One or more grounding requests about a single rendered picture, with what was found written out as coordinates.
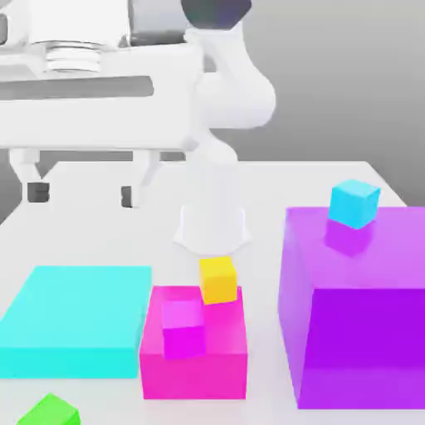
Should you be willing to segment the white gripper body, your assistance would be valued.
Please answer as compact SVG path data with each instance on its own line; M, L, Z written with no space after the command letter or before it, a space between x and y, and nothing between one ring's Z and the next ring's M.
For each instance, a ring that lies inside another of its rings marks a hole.
M197 121L203 55L188 44L105 53L96 76L45 74L38 58L0 65L0 148L184 151Z

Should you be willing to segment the small yellow cube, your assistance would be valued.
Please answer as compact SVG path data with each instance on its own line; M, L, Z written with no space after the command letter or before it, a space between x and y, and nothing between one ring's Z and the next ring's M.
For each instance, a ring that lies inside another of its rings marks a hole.
M233 302L237 299L237 272L230 256L199 260L199 287L205 305Z

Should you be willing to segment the small magenta cube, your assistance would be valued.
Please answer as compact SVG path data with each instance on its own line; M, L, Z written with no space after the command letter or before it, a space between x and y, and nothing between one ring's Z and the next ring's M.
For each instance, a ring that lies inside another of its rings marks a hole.
M186 359L206 354L206 325L199 299L166 300L162 307L164 357Z

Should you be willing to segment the small blue cube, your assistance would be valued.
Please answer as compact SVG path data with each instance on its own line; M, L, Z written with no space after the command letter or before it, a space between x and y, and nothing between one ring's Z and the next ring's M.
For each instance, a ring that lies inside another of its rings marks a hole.
M329 219L359 230L377 215L381 188L356 179L345 180L332 188Z

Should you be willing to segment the small purple cube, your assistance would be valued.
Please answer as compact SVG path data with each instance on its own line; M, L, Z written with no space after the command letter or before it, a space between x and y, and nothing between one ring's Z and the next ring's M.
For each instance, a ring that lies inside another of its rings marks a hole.
M354 229L328 219L325 227L325 245L346 256L356 256L364 252L374 236L375 221L360 229Z

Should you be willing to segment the small green cube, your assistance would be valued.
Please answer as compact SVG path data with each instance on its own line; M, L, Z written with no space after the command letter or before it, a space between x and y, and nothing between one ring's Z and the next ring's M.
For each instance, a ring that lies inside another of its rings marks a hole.
M17 425L81 425L77 408L49 393L18 421Z

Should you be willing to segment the large cyan box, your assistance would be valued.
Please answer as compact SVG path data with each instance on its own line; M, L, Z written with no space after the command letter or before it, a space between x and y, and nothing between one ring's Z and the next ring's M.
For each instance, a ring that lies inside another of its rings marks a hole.
M0 379L135 379L148 266L38 266L0 319Z

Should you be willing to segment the large pink box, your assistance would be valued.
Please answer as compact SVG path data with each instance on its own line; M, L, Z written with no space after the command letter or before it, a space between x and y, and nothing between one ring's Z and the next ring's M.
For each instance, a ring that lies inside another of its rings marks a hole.
M244 399L247 391L247 335L242 289L233 302L206 305L206 354L166 359L163 303L201 300L196 286L154 286L144 323L139 363L146 399Z

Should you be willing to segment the large purple box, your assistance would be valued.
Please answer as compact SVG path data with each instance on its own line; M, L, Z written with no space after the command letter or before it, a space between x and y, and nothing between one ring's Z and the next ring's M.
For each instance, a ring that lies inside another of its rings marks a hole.
M301 409L425 409L425 208L380 208L356 256L288 208L278 314Z

